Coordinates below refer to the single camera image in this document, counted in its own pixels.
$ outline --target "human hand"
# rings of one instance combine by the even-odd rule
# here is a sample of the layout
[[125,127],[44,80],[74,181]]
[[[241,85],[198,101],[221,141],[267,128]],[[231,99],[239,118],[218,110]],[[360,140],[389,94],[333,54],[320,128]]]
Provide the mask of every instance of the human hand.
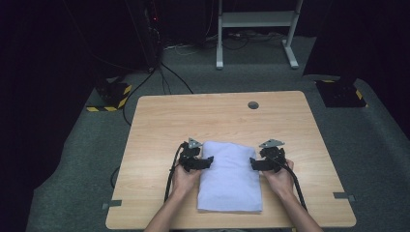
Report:
[[[290,169],[293,169],[293,161],[287,159],[287,166]],[[262,171],[263,175],[269,182],[271,190],[281,199],[286,196],[294,196],[293,194],[293,178],[290,173],[282,168],[279,172],[274,171]]]
[[177,164],[172,177],[172,193],[185,196],[190,192],[200,175],[200,170],[187,172],[182,165]]

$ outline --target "hole in table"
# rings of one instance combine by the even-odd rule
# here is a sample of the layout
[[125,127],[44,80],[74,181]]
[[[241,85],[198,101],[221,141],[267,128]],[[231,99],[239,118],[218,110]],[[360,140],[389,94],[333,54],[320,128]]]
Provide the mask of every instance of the hole in table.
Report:
[[250,101],[248,103],[248,107],[251,108],[251,109],[257,109],[257,108],[259,108],[259,104],[256,101]]

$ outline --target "white stand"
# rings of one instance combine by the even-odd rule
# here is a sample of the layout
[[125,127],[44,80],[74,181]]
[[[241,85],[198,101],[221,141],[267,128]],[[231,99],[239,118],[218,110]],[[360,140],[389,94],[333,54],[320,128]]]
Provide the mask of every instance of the white stand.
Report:
[[287,35],[287,40],[283,40],[282,44],[286,52],[286,56],[289,60],[290,67],[292,69],[298,69],[299,65],[290,45],[292,44],[293,35],[295,33],[303,2],[304,0],[298,0],[295,11],[289,12],[224,13],[222,11],[222,0],[220,0],[218,18],[217,70],[223,69],[222,28],[276,26],[290,27],[289,33]]

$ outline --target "folded towel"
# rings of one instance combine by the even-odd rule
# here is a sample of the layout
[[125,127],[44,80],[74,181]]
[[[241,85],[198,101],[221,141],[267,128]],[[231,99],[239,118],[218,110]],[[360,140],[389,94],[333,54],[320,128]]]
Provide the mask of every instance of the folded towel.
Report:
[[198,210],[261,212],[259,172],[249,162],[249,158],[256,159],[254,149],[207,141],[203,144],[202,158],[211,156],[214,162],[202,170],[200,178]]

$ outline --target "metal clip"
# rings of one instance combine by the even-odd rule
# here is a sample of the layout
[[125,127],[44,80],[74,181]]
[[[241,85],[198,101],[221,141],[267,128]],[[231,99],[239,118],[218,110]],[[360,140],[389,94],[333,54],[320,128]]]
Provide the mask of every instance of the metal clip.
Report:
[[189,139],[188,139],[188,147],[189,147],[190,149],[192,149],[192,148],[197,148],[197,147],[200,147],[200,146],[202,146],[202,143],[196,141],[196,140],[193,139],[193,138],[189,138]]
[[274,139],[269,139],[268,141],[262,143],[259,145],[260,148],[271,148],[271,147],[277,147],[284,145],[284,142],[274,140]]

